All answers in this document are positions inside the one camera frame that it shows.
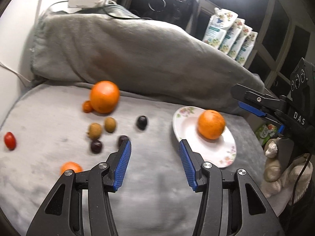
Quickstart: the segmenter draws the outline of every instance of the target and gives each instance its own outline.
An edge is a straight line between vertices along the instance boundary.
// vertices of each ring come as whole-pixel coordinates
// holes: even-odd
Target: floral plate
[[[178,141],[187,139],[194,152],[200,153],[205,161],[219,168],[231,165],[236,157],[234,138],[225,126],[217,140],[209,140],[198,133],[197,121],[204,109],[185,106],[178,109],[173,116],[173,130]]]

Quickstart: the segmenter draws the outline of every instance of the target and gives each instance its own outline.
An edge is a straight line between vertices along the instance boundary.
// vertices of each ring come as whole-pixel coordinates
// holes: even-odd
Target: orange
[[[207,139],[218,139],[224,131],[224,127],[225,120],[217,111],[206,110],[199,116],[197,129]]]
[[[68,161],[61,166],[60,174],[62,175],[62,173],[65,172],[66,170],[73,170],[74,172],[79,173],[83,171],[83,168],[78,163]]]
[[[89,113],[93,111],[93,107],[91,105],[91,101],[87,100],[82,104],[82,111]]]
[[[111,81],[100,81],[90,93],[91,105],[95,111],[109,113],[114,110],[120,97],[119,88]]]

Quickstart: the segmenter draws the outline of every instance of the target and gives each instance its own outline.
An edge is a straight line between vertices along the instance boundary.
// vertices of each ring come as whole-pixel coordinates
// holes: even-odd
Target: gray blanket
[[[121,6],[104,9],[136,18]],[[235,114],[232,86],[264,88],[237,62],[165,22],[47,12],[35,32],[32,71],[47,79],[110,80],[124,91]]]
[[[102,153],[92,154],[86,130],[92,122],[103,124],[104,116],[81,111],[88,96],[85,88],[43,84],[24,95],[8,115],[0,137],[13,132],[17,148],[8,151],[0,141],[0,206],[9,221],[24,236],[64,162],[74,161],[89,170],[117,150],[119,135],[128,135],[132,154],[126,177],[117,193],[110,194],[119,235],[191,236],[201,193],[188,186],[177,152],[172,117],[181,105],[121,97],[111,114],[117,120],[116,131],[103,133]],[[149,119],[145,131],[135,126],[139,115]],[[234,163],[226,169],[244,168],[259,184],[265,157],[255,135],[244,118],[223,116],[237,149]],[[91,235],[86,191],[83,223],[84,235]]]

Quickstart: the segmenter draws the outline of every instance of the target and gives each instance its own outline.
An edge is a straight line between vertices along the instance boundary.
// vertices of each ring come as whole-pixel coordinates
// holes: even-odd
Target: silver bolt
[[[101,163],[99,164],[99,168],[100,168],[100,169],[105,169],[105,168],[107,168],[107,163],[106,163],[106,162],[101,162]]]
[[[210,162],[205,162],[203,164],[203,166],[206,168],[206,169],[210,169],[212,167],[212,164]]]
[[[237,173],[240,174],[241,176],[244,176],[244,175],[246,175],[246,170],[244,170],[244,169],[239,169],[239,170],[237,171]]]
[[[73,173],[72,170],[66,170],[66,171],[65,171],[65,175],[66,175],[66,176],[70,176],[70,175],[72,175],[72,173]]]

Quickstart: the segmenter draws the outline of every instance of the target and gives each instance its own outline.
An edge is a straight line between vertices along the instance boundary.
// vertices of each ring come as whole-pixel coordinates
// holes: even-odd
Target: detergent pouch
[[[210,18],[202,41],[211,45],[215,49],[218,49],[227,33],[227,30],[230,29],[236,18],[237,14],[235,12],[215,8],[215,14]]]
[[[246,60],[248,59],[248,56],[250,55],[254,47],[257,35],[258,35],[257,32],[251,31],[249,36],[246,37],[239,53],[237,54],[237,57],[235,60],[236,62],[240,63],[241,66],[244,66]]]
[[[232,45],[231,50],[227,54],[230,58],[236,59],[236,56],[239,53],[239,51],[243,45],[243,42],[245,41],[246,37],[249,36],[249,34],[252,30],[253,29],[249,26],[246,26],[246,25],[243,26],[241,33],[239,34],[236,41]]]
[[[221,43],[219,50],[222,51],[224,54],[228,54],[232,45],[236,41],[237,37],[241,33],[245,20],[241,18],[237,18],[230,29],[227,31],[226,36]]]

